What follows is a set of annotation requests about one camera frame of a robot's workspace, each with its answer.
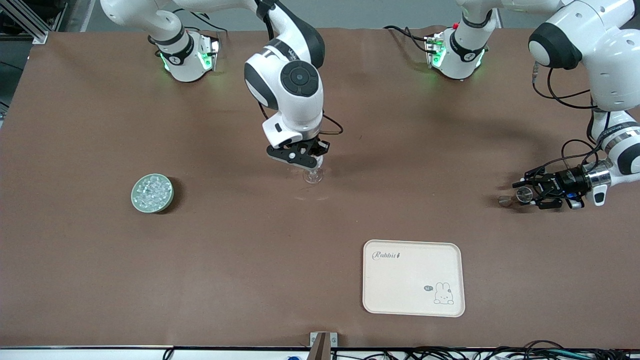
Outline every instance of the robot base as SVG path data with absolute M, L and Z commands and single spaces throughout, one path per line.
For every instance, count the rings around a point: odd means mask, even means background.
M 184 59 L 182 65 L 174 65 L 171 58 L 168 60 L 161 55 L 164 68 L 171 73 L 174 79 L 183 83 L 190 83 L 200 79 L 207 71 L 213 71 L 218 59 L 220 42 L 196 31 L 187 31 L 193 39 L 195 46 L 191 54 Z
M 474 70 L 480 66 L 484 50 L 473 61 L 462 61 L 460 56 L 449 47 L 453 33 L 454 30 L 448 28 L 441 33 L 433 35 L 433 37 L 425 38 L 425 49 L 436 52 L 435 54 L 427 54 L 427 64 L 429 68 L 438 69 L 448 78 L 462 80 L 471 76 Z

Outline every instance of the blue object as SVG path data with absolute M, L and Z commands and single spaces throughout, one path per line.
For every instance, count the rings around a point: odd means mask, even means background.
M 559 348 L 550 348 L 548 349 L 549 352 L 555 352 L 558 353 L 560 355 L 565 355 L 568 357 L 573 357 L 574 359 L 578 358 L 578 359 L 584 359 L 584 360 L 592 360 L 591 357 L 587 356 L 587 355 L 583 355 L 583 354 L 576 354 L 575 352 L 570 352 L 567 350 L 563 350 L 563 349 L 559 349 Z

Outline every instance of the wiring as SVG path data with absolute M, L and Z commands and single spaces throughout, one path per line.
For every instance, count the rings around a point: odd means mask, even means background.
M 267 27 L 267 34 L 269 36 L 269 40 L 272 40 L 275 35 L 273 34 L 273 25 L 271 24 L 271 19 L 269 18 L 269 14 L 264 16 L 264 25 Z
M 338 357 L 342 357 L 344 359 L 354 359 L 354 360 L 362 360 L 361 357 L 349 356 L 349 355 L 338 355 L 338 352 L 334 351 L 331 353 L 332 359 L 337 360 Z
M 605 121 L 604 124 L 604 128 L 602 129 L 602 132 L 604 133 L 604 131 L 606 129 L 609 128 L 609 121 L 611 120 L 611 112 L 607 112 L 607 120 Z M 584 157 L 584 159 L 582 160 L 582 163 L 580 163 L 580 165 L 584 166 L 587 163 L 587 160 L 589 159 L 589 157 L 591 157 L 591 155 L 595 155 L 596 156 L 596 161 L 593 164 L 593 167 L 591 167 L 590 170 L 593 170 L 596 166 L 598 166 L 598 162 L 600 161 L 600 159 L 598 159 L 598 151 L 602 149 L 602 142 L 604 141 L 604 137 L 602 135 L 600 135 L 600 137 L 598 138 L 598 142 L 596 143 L 596 145 L 593 147 L 593 150 L 589 151 L 589 154 L 587 156 Z
M 5 65 L 5 66 L 8 66 L 8 67 L 13 67 L 14 69 L 17 69 L 17 70 L 20 70 L 20 71 L 24 71 L 24 69 L 23 69 L 23 68 L 18 67 L 18 66 L 15 66 L 15 65 L 12 65 L 12 64 L 10 64 L 10 63 L 5 63 L 4 61 L 0 61 L 0 64 Z
M 164 351 L 162 360 L 171 360 L 175 350 L 212 350 L 207 347 L 170 347 Z M 617 350 L 617 349 L 570 349 L 564 348 L 562 345 L 549 340 L 536 340 L 526 344 L 524 347 L 497 347 L 493 349 L 466 349 L 466 348 L 449 348 L 449 347 L 416 347 L 406 348 L 388 348 L 376 349 L 372 355 L 358 357 L 352 355 L 340 355 L 337 349 L 332 349 L 330 359 L 341 360 L 495 360 L 494 357 L 500 355 L 501 359 L 509 360 L 631 360 L 633 351 Z M 475 352 L 469 359 L 464 352 Z M 404 357 L 396 357 L 398 354 L 406 354 Z
M 594 150 L 593 146 L 591 146 L 590 143 L 584 141 L 584 140 L 580 140 L 580 139 L 571 139 L 568 140 L 567 142 L 565 142 L 562 145 L 562 149 L 560 150 L 560 155 L 564 158 L 564 148 L 569 145 L 572 142 L 579 142 L 579 143 L 583 143 L 584 145 L 587 145 L 589 147 L 589 149 L 591 149 L 592 151 Z M 566 166 L 566 168 L 570 168 L 569 164 L 566 162 L 566 159 L 563 159 L 564 165 Z
M 339 128 L 339 130 L 338 131 L 320 131 L 320 135 L 340 135 L 344 132 L 344 127 L 342 127 L 342 125 L 340 125 L 340 123 L 338 123 L 337 121 L 331 119 L 329 116 L 324 114 L 324 110 L 322 111 L 322 117 L 329 120 L 330 122 L 333 122 Z
M 172 13 L 177 13 L 177 12 L 181 12 L 181 11 L 186 11 L 186 10 L 185 10 L 185 9 L 183 9 L 183 8 L 179 8 L 179 9 L 176 9 L 176 10 L 172 11 Z M 203 18 L 203 17 L 200 17 L 200 16 L 199 16 L 199 14 L 197 14 L 197 13 L 195 13 L 195 12 L 189 12 L 189 13 L 190 13 L 191 15 L 193 15 L 194 17 L 196 17 L 198 20 L 200 20 L 200 21 L 204 22 L 205 24 L 209 25 L 210 27 L 212 27 L 212 28 L 214 28 L 214 29 L 222 30 L 222 31 L 224 31 L 224 32 L 226 32 L 226 33 L 228 33 L 228 32 L 229 32 L 229 30 L 227 30 L 227 29 L 225 29 L 225 28 L 222 28 L 222 27 L 220 27 L 220 26 L 215 26 L 214 24 L 211 24 L 209 21 L 207 21 L 207 19 L 205 19 L 205 18 Z
M 549 69 L 549 73 L 547 74 L 547 88 L 549 89 L 549 93 L 551 94 L 551 96 L 553 97 L 554 100 L 556 100 L 557 102 L 561 103 L 562 105 L 568 106 L 570 108 L 573 109 L 595 109 L 597 108 L 597 106 L 578 106 L 578 105 L 573 105 L 573 104 L 569 104 L 568 102 L 564 102 L 562 101 L 562 99 L 560 99 L 556 93 L 554 93 L 553 88 L 551 87 L 551 74 L 553 73 L 553 68 Z
M 402 30 L 401 28 L 398 28 L 395 25 L 388 25 L 385 26 L 383 29 L 391 29 L 391 30 L 397 30 L 399 31 L 402 35 L 408 37 L 411 39 L 411 41 L 415 44 L 415 46 L 420 49 L 421 51 L 428 53 L 428 54 L 436 54 L 436 51 L 434 50 L 427 50 L 425 48 L 423 48 L 422 46 L 420 46 L 420 44 L 418 44 L 418 41 L 422 41 L 424 42 L 424 37 L 417 37 L 414 34 L 411 33 L 411 30 L 409 30 L 408 26 L 404 27 L 404 30 Z
M 539 62 L 534 62 L 533 63 L 533 71 L 531 72 L 531 85 L 533 86 L 533 90 L 536 92 L 536 94 L 544 97 L 545 99 L 553 99 L 555 100 L 555 98 L 553 96 L 549 96 L 549 95 L 545 95 L 543 93 L 540 92 L 540 90 L 538 90 L 538 87 L 536 86 L 536 80 L 538 78 L 538 73 L 540 71 L 540 63 Z M 570 97 L 575 97 L 578 95 L 582 95 L 582 94 L 586 94 L 588 92 L 590 92 L 590 89 L 587 90 L 583 90 L 581 92 L 577 92 L 575 94 L 571 94 L 571 95 L 565 95 L 565 96 L 558 96 L 558 99 L 569 99 Z
M 162 355 L 162 360 L 170 360 L 171 357 L 173 356 L 173 348 L 168 348 L 164 351 L 164 354 Z
M 264 111 L 264 106 L 260 101 L 258 101 L 258 106 L 260 106 L 260 111 L 262 112 L 262 116 L 264 116 L 264 120 L 267 120 L 269 118 L 269 115 L 267 115 L 267 112 Z M 339 128 L 339 130 L 338 131 L 320 131 L 319 133 L 320 135 L 340 135 L 344 132 L 344 127 L 340 125 L 339 122 L 337 122 L 336 120 L 333 120 L 328 115 L 326 115 L 324 113 L 324 110 L 322 112 L 322 117 L 329 120 L 330 122 L 333 122 Z

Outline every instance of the white tray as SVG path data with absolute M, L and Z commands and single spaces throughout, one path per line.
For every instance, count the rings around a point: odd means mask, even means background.
M 460 249 L 451 243 L 369 240 L 362 305 L 370 313 L 458 317 L 465 312 Z

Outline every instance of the green round tray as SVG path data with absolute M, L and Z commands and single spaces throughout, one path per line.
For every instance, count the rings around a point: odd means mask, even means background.
M 147 204 L 145 203 L 142 195 L 143 194 L 151 194 L 160 196 L 163 190 L 168 190 L 169 194 L 166 199 L 161 199 L 157 202 L 157 204 Z M 136 210 L 151 214 L 162 211 L 171 204 L 173 200 L 173 184 L 168 177 L 162 174 L 149 174 L 143 176 L 136 184 L 133 186 L 131 190 L 131 204 Z

